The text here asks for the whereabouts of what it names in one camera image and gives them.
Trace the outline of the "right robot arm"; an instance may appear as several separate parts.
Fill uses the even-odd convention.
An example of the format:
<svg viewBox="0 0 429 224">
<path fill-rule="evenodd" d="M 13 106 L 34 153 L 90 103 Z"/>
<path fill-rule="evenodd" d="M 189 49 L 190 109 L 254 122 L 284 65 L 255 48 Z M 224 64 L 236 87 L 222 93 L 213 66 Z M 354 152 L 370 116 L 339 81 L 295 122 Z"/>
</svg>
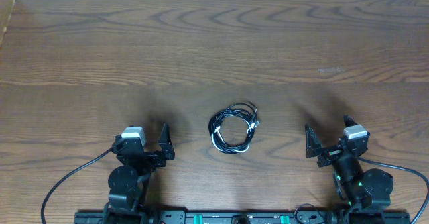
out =
<svg viewBox="0 0 429 224">
<path fill-rule="evenodd" d="M 349 202 L 346 209 L 329 211 L 325 223 L 385 223 L 383 211 L 390 206 L 393 176 L 381 169 L 364 171 L 359 157 L 367 150 L 370 133 L 348 115 L 343 117 L 343 136 L 324 147 L 315 131 L 305 125 L 306 157 L 317 158 L 320 168 L 332 166 L 336 191 Z"/>
</svg>

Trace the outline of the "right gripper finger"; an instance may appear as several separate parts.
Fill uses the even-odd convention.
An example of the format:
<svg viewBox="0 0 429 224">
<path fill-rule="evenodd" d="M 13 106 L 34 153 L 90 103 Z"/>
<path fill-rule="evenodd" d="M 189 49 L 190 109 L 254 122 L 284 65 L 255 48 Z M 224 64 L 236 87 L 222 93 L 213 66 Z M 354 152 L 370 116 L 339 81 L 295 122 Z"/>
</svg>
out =
<svg viewBox="0 0 429 224">
<path fill-rule="evenodd" d="M 357 123 L 347 114 L 343 116 L 343 121 L 344 121 L 345 127 L 352 127 L 357 125 Z"/>
<path fill-rule="evenodd" d="M 306 158 L 313 158 L 321 153 L 322 144 L 318 139 L 314 130 L 308 125 L 305 125 L 306 134 Z"/>
</svg>

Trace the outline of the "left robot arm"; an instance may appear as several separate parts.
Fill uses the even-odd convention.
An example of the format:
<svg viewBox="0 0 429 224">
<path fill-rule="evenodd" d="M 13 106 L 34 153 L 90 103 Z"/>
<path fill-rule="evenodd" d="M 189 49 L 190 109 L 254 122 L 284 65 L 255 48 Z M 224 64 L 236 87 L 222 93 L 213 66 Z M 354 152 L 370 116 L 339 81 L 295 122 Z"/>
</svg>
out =
<svg viewBox="0 0 429 224">
<path fill-rule="evenodd" d="M 103 211 L 102 223 L 160 222 L 159 213 L 146 207 L 145 200 L 152 173 L 175 158 L 169 125 L 164 124 L 162 128 L 158 140 L 159 150 L 147 152 L 144 149 L 145 143 L 142 127 L 130 126 L 115 137 L 112 152 L 121 165 L 108 177 L 109 201 Z"/>
</svg>

